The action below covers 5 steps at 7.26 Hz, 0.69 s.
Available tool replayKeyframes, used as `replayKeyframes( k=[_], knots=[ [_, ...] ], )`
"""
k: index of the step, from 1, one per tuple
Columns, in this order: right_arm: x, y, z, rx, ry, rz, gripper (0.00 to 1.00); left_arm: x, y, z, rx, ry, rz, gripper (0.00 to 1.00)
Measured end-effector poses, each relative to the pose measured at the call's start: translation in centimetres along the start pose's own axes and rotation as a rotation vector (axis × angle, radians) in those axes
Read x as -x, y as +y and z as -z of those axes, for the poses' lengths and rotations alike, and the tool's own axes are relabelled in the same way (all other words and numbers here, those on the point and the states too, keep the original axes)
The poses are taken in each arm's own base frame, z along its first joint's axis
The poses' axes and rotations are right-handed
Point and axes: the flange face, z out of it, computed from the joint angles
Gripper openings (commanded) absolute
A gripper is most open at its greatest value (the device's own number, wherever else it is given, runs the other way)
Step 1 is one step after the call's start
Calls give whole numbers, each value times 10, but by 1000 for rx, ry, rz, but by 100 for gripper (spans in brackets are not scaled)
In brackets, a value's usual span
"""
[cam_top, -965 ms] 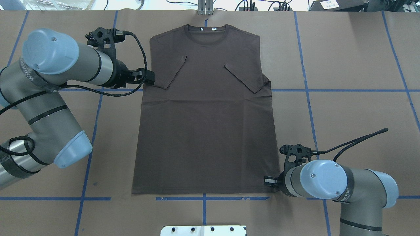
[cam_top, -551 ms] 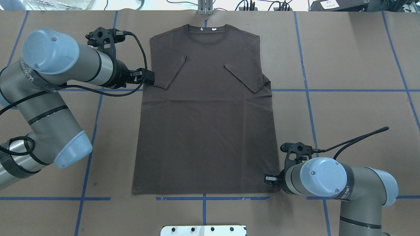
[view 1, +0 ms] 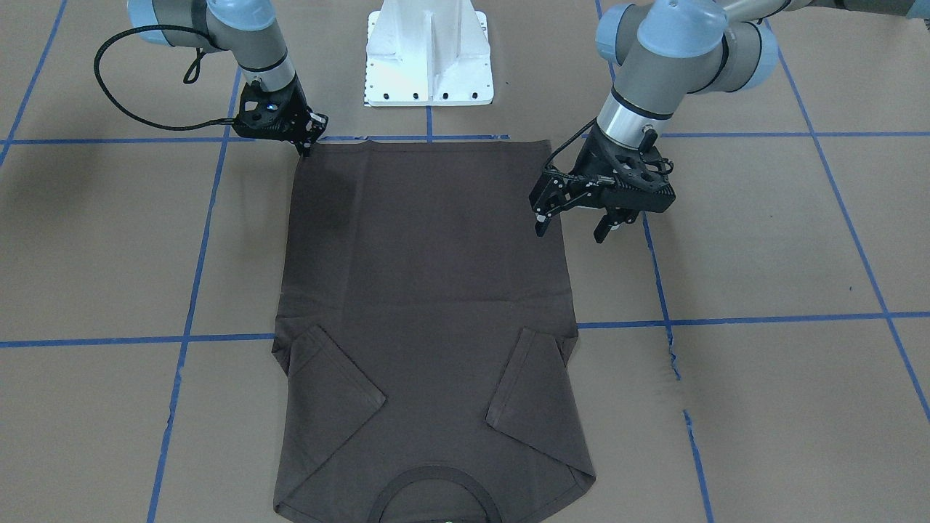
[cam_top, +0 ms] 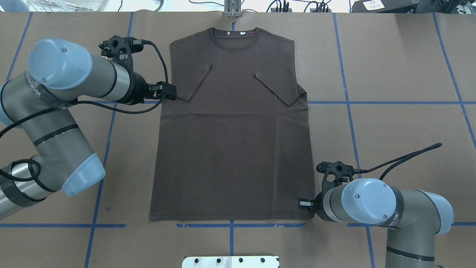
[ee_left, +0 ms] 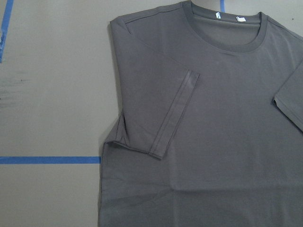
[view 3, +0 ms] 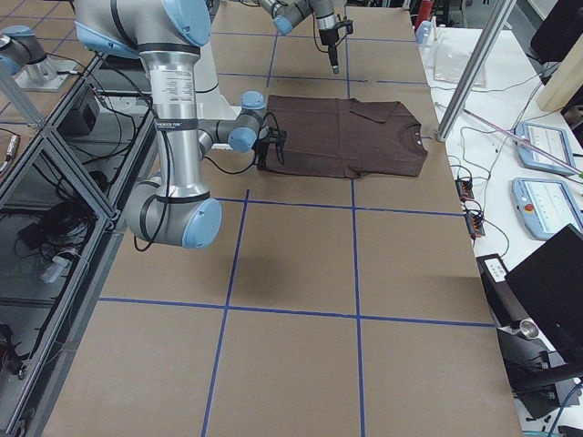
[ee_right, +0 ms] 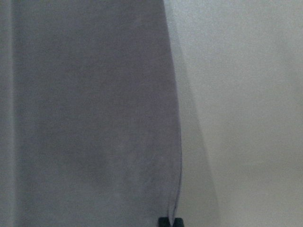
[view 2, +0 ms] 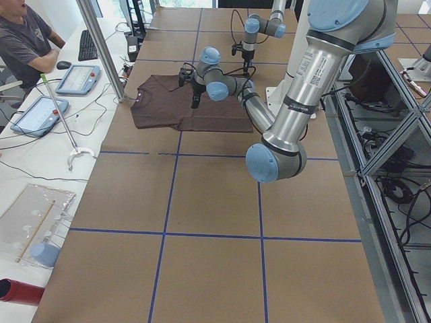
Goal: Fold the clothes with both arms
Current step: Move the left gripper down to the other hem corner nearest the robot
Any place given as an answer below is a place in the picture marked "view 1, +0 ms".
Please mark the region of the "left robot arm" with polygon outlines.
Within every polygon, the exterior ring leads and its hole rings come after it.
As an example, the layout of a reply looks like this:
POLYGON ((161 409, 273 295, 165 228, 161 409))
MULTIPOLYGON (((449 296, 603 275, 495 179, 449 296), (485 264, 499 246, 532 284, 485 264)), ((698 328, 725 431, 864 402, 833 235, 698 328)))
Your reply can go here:
POLYGON ((658 138, 685 96, 741 92, 763 83, 780 48, 763 20, 805 7, 926 19, 926 1, 652 1, 616 4, 596 29, 602 59, 618 67, 598 116, 568 172, 548 158, 529 195, 545 235, 558 214, 583 206, 605 213, 594 230, 609 232, 642 212, 667 211, 676 195, 674 168, 658 138))

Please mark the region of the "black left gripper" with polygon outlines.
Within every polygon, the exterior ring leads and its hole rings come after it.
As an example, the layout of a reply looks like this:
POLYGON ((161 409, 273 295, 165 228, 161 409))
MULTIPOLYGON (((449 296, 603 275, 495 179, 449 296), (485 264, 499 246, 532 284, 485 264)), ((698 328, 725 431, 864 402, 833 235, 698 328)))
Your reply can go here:
POLYGON ((657 140, 658 133, 647 126, 641 142, 628 148, 609 139, 595 123, 586 123, 543 163, 529 195, 537 216, 535 234, 542 238, 560 212, 575 206, 603 208, 605 215, 594 229, 594 240, 602 244, 609 232, 635 223, 640 211, 667 211, 676 199, 668 179, 674 163, 658 152, 657 140), (586 139, 573 168, 556 168, 556 155, 582 135, 586 139))

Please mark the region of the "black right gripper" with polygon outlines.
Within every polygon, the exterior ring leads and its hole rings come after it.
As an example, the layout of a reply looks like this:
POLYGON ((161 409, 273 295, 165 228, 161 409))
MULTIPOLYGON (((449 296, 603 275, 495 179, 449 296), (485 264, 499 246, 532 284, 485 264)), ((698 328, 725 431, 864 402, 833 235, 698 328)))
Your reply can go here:
POLYGON ((305 98, 299 79, 275 92, 266 92, 259 81, 243 87, 232 130, 241 138, 280 140, 299 146, 308 158, 312 146, 328 128, 328 116, 316 113, 305 98))

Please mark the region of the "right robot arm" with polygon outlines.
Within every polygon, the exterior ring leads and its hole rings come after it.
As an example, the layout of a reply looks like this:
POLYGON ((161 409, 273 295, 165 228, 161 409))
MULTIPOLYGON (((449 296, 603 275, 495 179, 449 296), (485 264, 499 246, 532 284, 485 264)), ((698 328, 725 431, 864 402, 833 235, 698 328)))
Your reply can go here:
POLYGON ((328 125, 313 112, 270 1, 129 1, 133 29, 154 44, 196 49, 199 57, 230 51, 243 74, 236 116, 241 138, 280 140, 302 156, 328 125))

